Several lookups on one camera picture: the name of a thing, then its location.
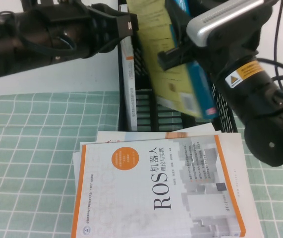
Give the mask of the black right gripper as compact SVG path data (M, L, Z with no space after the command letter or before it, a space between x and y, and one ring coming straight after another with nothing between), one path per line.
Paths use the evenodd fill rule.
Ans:
M230 40L223 46L212 44L204 48L196 46L188 36L184 36L180 40L180 48L184 50L182 55L179 47L161 51L158 53L158 64L163 71L167 71L182 62L189 71L197 65L208 77L226 77L255 60L258 46L258 36L247 36L235 41Z

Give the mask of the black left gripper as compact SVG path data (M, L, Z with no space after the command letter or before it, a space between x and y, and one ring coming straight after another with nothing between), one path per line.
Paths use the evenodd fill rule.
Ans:
M22 1L22 55L31 60L86 59L111 52L138 31L137 15L104 3Z

